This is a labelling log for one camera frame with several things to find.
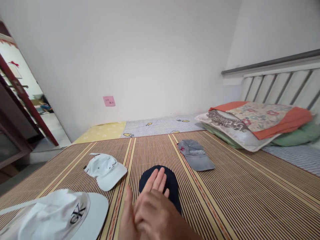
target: red decoration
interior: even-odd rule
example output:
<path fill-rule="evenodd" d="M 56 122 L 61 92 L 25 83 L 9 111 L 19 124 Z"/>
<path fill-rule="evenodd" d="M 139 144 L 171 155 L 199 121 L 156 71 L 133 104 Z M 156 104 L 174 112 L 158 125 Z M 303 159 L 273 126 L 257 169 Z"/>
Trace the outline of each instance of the red decoration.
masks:
<path fill-rule="evenodd" d="M 15 63 L 14 61 L 11 61 L 9 63 L 12 63 L 12 64 L 16 65 L 19 68 L 19 64 L 18 63 Z"/>
<path fill-rule="evenodd" d="M 15 43 L 9 42 L 9 41 L 4 40 L 4 39 L 2 39 L 2 38 L 0 38 L 0 42 L 1 42 L 2 44 L 7 43 L 7 44 L 9 44 L 9 46 L 14 45 L 16 48 L 18 48 Z"/>

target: navy baseball cap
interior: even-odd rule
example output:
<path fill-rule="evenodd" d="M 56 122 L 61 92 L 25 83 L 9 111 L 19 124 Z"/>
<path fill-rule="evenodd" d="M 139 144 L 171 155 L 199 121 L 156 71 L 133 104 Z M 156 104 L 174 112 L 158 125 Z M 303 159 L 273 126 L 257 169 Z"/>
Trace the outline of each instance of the navy baseball cap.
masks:
<path fill-rule="evenodd" d="M 145 171 L 140 178 L 139 181 L 139 193 L 142 192 L 144 186 L 146 185 L 149 177 L 151 176 L 151 174 L 153 173 L 153 171 L 155 169 L 160 170 L 160 168 L 164 168 L 164 173 L 167 175 L 167 180 L 166 180 L 166 184 L 164 186 L 164 190 L 163 193 L 165 192 L 165 190 L 168 188 L 170 190 L 169 193 L 169 200 L 173 203 L 173 205 L 176 207 L 176 209 L 178 210 L 178 212 L 180 214 L 182 214 L 182 209 L 181 209 L 181 204 L 180 204 L 180 200 L 179 200 L 179 186 L 178 186 L 178 181 L 176 178 L 176 175 L 173 173 L 173 171 L 171 171 L 169 168 L 165 167 L 165 166 L 153 166 L 152 168 L 149 168 L 147 171 Z"/>

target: cap strap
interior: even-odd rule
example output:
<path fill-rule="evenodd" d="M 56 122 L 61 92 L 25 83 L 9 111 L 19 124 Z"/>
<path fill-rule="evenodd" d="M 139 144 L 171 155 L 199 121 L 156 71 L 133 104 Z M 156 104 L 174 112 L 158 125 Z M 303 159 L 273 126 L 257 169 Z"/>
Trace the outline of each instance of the cap strap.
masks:
<path fill-rule="evenodd" d="M 37 199 L 31 200 L 31 201 L 28 201 L 28 202 L 20 203 L 20 204 L 14 205 L 12 207 L 8 207 L 6 209 L 3 209 L 3 210 L 0 211 L 0 216 L 3 215 L 3 214 L 6 214 L 8 212 L 12 212 L 12 211 L 18 210 L 20 208 L 24 208 L 24 207 L 30 206 L 32 204 L 36 204 L 40 199 L 43 199 L 43 198 L 46 198 L 46 197 L 47 196 L 42 197 L 42 198 L 37 198 Z"/>

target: pink sticky note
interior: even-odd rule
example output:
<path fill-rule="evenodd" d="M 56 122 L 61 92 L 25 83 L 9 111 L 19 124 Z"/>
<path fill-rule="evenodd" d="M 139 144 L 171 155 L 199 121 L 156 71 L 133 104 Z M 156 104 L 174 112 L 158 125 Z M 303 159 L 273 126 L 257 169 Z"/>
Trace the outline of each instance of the pink sticky note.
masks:
<path fill-rule="evenodd" d="M 114 102 L 113 96 L 103 97 L 104 104 L 106 107 L 114 107 L 116 103 Z"/>

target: green pillow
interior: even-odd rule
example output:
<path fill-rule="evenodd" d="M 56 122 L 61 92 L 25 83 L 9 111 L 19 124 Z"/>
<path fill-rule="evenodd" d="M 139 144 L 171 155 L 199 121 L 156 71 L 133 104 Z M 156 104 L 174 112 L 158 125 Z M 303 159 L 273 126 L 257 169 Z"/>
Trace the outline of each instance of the green pillow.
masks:
<path fill-rule="evenodd" d="M 210 126 L 209 124 L 202 123 L 203 127 L 213 135 L 216 135 L 218 138 L 224 140 L 233 148 L 243 149 L 238 143 L 236 143 L 232 138 L 230 138 L 227 134 L 221 132 L 220 130 Z"/>
<path fill-rule="evenodd" d="M 320 125 L 309 122 L 290 133 L 283 133 L 272 141 L 273 144 L 289 147 L 314 142 L 320 137 Z"/>

